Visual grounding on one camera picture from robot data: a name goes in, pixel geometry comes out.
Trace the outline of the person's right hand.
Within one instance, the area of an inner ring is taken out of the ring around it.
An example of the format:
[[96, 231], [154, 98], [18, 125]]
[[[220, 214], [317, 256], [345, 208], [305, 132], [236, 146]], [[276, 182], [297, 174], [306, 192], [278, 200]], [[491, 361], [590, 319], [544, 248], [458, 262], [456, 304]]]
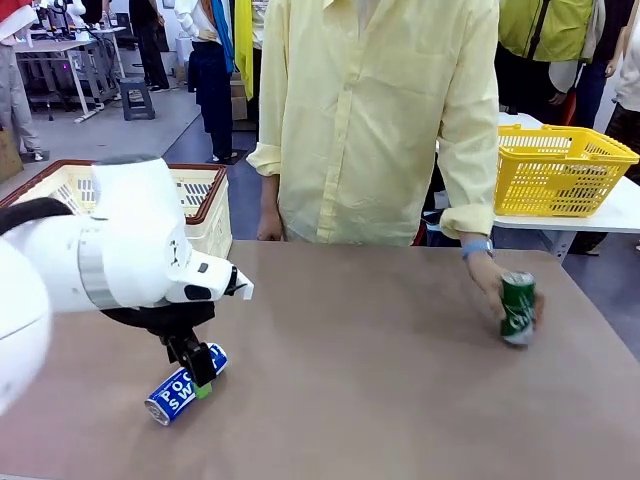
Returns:
[[281, 241], [284, 239], [283, 223], [277, 212], [266, 212], [261, 215], [257, 239], [259, 241]]

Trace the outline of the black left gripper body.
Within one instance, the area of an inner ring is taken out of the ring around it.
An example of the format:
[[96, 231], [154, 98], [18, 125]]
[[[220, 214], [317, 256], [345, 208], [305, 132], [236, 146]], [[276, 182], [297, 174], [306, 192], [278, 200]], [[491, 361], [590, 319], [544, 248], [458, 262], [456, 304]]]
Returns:
[[213, 302], [169, 303], [146, 308], [150, 327], [148, 331], [167, 345], [172, 338], [191, 338], [193, 329], [215, 317]]

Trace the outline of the person's left hand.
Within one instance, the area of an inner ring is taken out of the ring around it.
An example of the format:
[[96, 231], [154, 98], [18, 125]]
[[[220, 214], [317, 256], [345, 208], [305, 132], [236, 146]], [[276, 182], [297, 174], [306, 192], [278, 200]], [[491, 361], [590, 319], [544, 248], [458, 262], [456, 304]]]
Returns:
[[466, 258], [466, 265], [471, 278], [486, 296], [496, 320], [501, 322], [506, 318], [506, 311], [502, 303], [502, 275], [507, 270], [498, 265], [488, 252], [469, 254]]

